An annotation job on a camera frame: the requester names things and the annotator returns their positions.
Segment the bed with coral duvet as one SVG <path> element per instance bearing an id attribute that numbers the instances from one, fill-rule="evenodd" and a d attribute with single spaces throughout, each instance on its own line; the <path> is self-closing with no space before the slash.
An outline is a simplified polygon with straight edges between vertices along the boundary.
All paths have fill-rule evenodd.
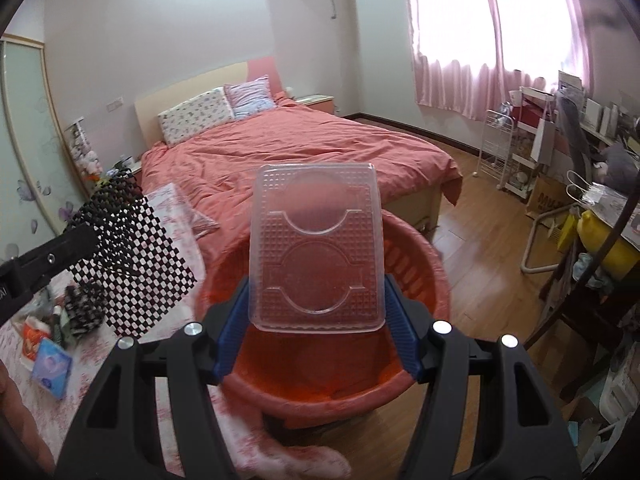
<path id="1" fill-rule="evenodd" d="M 312 110 L 284 96 L 272 110 L 175 146 L 155 144 L 142 156 L 142 188 L 152 192 L 168 183 L 177 185 L 196 210 L 232 234 L 250 218 L 260 167 L 326 162 L 370 162 L 384 204 L 424 188 L 439 188 L 456 204 L 462 190 L 457 163 L 436 145 Z"/>

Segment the clear plastic container lid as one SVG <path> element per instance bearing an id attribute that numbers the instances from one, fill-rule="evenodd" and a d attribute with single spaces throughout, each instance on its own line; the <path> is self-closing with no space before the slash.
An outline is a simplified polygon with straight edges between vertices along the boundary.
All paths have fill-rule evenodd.
<path id="1" fill-rule="evenodd" d="M 250 219 L 250 322 L 289 334 L 385 322 L 383 221 L 368 162 L 266 165 Z"/>

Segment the pink striped pillow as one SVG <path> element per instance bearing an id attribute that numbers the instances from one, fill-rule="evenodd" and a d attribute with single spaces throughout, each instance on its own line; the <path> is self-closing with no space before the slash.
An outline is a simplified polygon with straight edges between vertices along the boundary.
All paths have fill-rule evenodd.
<path id="1" fill-rule="evenodd" d="M 242 84 L 226 84 L 224 93 L 236 120 L 249 118 L 276 107 L 268 75 L 262 75 L 254 80 L 242 82 Z"/>

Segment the pink window curtain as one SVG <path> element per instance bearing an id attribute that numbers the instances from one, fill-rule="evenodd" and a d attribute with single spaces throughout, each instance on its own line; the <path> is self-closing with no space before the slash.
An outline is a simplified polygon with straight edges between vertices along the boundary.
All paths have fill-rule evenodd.
<path id="1" fill-rule="evenodd" d="M 522 87 L 559 74 L 591 84 L 579 0 L 408 0 L 416 102 L 482 120 Z"/>

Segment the black white checkered mesh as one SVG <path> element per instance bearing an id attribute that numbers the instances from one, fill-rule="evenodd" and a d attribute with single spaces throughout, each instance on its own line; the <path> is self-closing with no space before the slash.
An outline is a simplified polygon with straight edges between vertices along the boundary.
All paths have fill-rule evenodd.
<path id="1" fill-rule="evenodd" d="M 149 333 L 196 283 L 134 175 L 106 179 L 67 221 L 90 226 L 96 246 L 70 268 L 116 334 Z"/>

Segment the yellow bag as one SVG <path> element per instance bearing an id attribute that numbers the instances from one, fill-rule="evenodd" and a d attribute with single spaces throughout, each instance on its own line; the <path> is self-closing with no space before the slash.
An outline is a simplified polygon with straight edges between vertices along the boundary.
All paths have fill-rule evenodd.
<path id="1" fill-rule="evenodd" d="M 577 231 L 582 244 L 595 255 L 612 233 L 612 228 L 594 212 L 586 210 L 578 220 Z M 611 259 L 614 263 L 635 264 L 639 260 L 639 251 L 633 244 L 630 244 L 620 236 L 606 255 L 605 260 L 608 259 Z"/>

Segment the plush toy stack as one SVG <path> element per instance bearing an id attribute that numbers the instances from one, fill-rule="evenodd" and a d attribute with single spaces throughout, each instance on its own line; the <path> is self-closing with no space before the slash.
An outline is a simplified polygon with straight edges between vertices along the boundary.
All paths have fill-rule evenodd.
<path id="1" fill-rule="evenodd" d="M 63 131 L 63 136 L 81 183 L 92 195 L 102 180 L 103 167 L 98 154 L 92 149 L 83 122 L 82 117 L 76 119 Z"/>

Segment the glass sliding wardrobe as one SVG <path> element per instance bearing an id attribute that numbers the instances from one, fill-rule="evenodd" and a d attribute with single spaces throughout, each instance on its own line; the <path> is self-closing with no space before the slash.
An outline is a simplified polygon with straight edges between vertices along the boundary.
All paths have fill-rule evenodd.
<path id="1" fill-rule="evenodd" d="M 61 234 L 87 193 L 50 95 L 43 46 L 1 40 L 1 260 Z"/>

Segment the cluttered desk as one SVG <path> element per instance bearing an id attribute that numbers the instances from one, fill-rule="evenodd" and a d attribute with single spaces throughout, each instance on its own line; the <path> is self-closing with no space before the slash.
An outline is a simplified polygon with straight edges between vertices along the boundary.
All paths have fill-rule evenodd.
<path id="1" fill-rule="evenodd" d="M 585 88 L 580 78 L 559 72 L 558 88 L 552 96 L 554 126 L 572 161 L 566 173 L 567 195 L 613 229 L 631 198 L 639 165 L 623 143 L 598 151 L 589 142 L 582 128 Z"/>

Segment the red white paper cup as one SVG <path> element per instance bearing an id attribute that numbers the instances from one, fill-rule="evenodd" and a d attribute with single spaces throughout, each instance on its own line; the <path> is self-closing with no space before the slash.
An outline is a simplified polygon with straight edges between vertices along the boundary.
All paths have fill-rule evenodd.
<path id="1" fill-rule="evenodd" d="M 51 327 L 48 323 L 29 315 L 22 330 L 22 359 L 30 366 L 35 364 L 40 342 L 51 338 Z"/>

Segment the blue tissue packet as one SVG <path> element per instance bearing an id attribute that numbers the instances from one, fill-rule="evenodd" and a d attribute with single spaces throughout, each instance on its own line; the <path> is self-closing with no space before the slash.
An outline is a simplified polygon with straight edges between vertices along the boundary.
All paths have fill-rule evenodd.
<path id="1" fill-rule="evenodd" d="M 43 338 L 32 368 L 32 381 L 56 400 L 62 400 L 72 367 L 73 358 L 54 341 Z"/>

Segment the red plastic laundry basket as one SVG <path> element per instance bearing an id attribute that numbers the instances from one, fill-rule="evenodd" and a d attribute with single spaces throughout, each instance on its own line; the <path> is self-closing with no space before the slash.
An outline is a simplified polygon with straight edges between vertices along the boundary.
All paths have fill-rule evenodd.
<path id="1" fill-rule="evenodd" d="M 433 318 L 450 315 L 450 288 L 439 255 L 413 226 L 383 214 L 384 266 L 401 292 Z M 250 326 L 232 372 L 219 391 L 290 429 L 374 411 L 407 391 L 390 332 L 309 335 L 268 333 Z"/>

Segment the pink bedside nightstand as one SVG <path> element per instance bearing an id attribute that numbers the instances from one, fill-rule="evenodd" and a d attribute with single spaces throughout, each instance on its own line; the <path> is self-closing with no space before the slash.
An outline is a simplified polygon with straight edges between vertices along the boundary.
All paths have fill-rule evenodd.
<path id="1" fill-rule="evenodd" d="M 333 96 L 325 96 L 324 94 L 312 94 L 311 96 L 301 96 L 296 98 L 295 102 L 299 105 L 303 105 L 311 108 L 312 110 L 318 110 L 319 112 L 335 114 L 335 103 Z"/>

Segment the white floral pillow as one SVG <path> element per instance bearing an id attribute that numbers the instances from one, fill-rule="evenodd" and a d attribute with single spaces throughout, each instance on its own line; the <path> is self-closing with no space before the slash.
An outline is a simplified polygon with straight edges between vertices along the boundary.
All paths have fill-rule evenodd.
<path id="1" fill-rule="evenodd" d="M 234 111 L 224 88 L 217 87 L 164 110 L 157 118 L 165 143 L 173 146 L 232 122 Z"/>

